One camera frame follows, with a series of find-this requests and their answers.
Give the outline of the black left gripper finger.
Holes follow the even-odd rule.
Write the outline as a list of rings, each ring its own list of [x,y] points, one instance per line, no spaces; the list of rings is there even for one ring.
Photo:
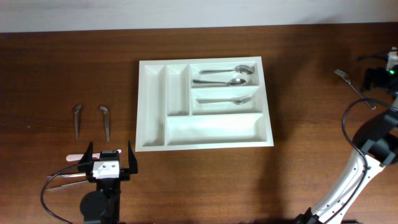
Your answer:
[[[92,170],[93,165],[93,142],[90,142],[87,150],[83,154],[78,163],[78,170],[80,172],[88,172]]]
[[[129,163],[129,173],[130,174],[137,174],[138,173],[138,165],[137,159],[133,153],[131,142],[128,141],[128,163]]]

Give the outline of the metal fork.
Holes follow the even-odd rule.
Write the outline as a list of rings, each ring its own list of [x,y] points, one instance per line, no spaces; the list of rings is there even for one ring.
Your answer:
[[[366,97],[359,91],[358,88],[356,88],[353,84],[352,84],[352,80],[351,77],[344,71],[336,69],[334,71],[335,74],[337,74],[339,77],[341,77],[357,94],[361,99],[365,99]],[[365,101],[365,103],[372,109],[375,110],[376,109],[376,105],[371,102],[371,101]]]
[[[242,105],[252,100],[251,96],[241,96],[229,99],[197,99],[198,103],[206,104],[206,103],[223,103],[230,102],[235,105]]]

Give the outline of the large metal spoon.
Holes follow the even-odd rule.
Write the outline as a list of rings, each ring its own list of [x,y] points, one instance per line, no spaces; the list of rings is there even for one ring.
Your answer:
[[[228,82],[216,82],[216,81],[207,81],[207,80],[192,80],[195,84],[223,84],[226,86],[244,86],[247,84],[247,81],[242,78],[233,78]]]
[[[224,73],[224,72],[236,72],[240,74],[250,75],[255,72],[254,67],[250,67],[247,65],[238,65],[232,69],[224,69],[224,70],[201,70],[199,71],[200,75],[212,74],[212,73]]]

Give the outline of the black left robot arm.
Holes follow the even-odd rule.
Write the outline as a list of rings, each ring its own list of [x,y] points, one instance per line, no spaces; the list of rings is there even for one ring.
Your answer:
[[[93,143],[78,162],[78,170],[86,174],[96,190],[87,193],[80,202],[84,223],[117,224],[120,221],[121,182],[129,181],[137,173],[137,159],[128,145],[128,168],[120,167],[118,151],[102,151],[93,159]]]

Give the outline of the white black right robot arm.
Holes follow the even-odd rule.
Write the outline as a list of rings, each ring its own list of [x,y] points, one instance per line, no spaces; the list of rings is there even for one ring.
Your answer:
[[[343,215],[368,182],[385,166],[397,162],[397,137],[390,131],[397,127],[397,108],[387,105],[387,111],[364,123],[348,143],[353,147],[350,159],[328,195],[315,207],[308,208],[294,223],[341,223]],[[137,152],[177,151],[272,146],[271,129],[263,124],[262,137],[245,136],[253,121],[267,120],[265,113],[219,114],[177,118],[175,133],[165,131],[162,144],[136,145]]]

